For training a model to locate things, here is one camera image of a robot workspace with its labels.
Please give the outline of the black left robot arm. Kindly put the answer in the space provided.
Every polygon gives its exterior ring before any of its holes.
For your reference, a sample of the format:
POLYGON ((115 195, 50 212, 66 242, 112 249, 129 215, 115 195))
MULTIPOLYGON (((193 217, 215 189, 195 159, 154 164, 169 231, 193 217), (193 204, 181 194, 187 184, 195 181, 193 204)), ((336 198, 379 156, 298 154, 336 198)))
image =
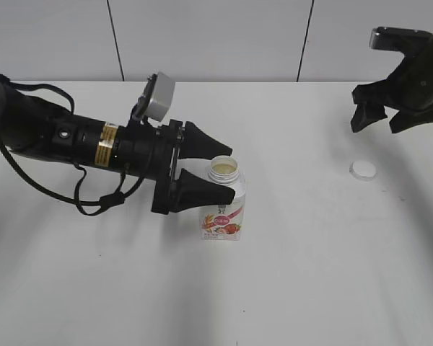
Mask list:
POLYGON ((93 167, 122 177, 133 176, 134 189, 150 179, 155 183, 155 213, 178 213, 233 201, 232 188, 178 169, 180 159, 211 160, 229 156, 232 149, 194 123, 162 122, 175 91, 175 82, 166 74, 157 72, 148 78, 125 126, 76 115, 74 106, 62 107, 36 97, 39 89, 65 95, 64 90, 51 84, 20 84, 0 74, 0 152, 36 190, 76 206, 86 216, 98 216, 122 205, 131 195, 120 187, 96 201, 83 201, 79 190, 70 197, 60 195, 26 174, 15 156, 70 164, 81 172, 93 167))

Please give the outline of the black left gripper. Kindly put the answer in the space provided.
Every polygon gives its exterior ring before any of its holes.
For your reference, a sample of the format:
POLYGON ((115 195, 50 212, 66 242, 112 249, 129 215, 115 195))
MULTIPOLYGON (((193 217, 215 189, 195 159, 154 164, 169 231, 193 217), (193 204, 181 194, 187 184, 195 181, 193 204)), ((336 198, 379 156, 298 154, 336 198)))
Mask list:
POLYGON ((229 205, 235 197, 231 187, 204 180, 186 169, 173 180, 171 172, 179 159, 213 159, 231 156, 232 148, 208 136, 194 123, 171 120, 154 127, 130 123, 120 127, 113 147, 113 168, 137 181, 123 193, 134 194, 146 179, 155 182, 151 212, 167 215, 210 205, 229 205))

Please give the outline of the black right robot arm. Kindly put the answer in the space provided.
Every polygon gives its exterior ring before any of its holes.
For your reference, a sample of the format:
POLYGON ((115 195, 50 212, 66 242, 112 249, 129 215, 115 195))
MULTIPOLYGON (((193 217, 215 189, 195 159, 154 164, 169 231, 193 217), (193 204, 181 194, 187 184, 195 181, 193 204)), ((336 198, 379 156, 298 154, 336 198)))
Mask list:
POLYGON ((352 91, 357 108, 351 130, 358 133, 386 119, 386 107, 398 111, 389 122, 392 133, 433 123, 433 34, 377 27, 372 30, 369 46, 373 50, 402 53, 403 60, 386 79, 360 84, 352 91))

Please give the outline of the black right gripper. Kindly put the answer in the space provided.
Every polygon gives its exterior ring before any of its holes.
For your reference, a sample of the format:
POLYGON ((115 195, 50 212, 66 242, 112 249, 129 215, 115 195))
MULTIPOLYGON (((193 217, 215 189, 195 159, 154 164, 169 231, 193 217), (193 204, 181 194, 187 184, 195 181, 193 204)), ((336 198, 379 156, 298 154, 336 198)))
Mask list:
POLYGON ((433 123, 433 53, 405 56, 385 79, 359 84, 351 96, 353 133, 386 119, 386 107, 398 111, 390 120, 393 134, 433 123))

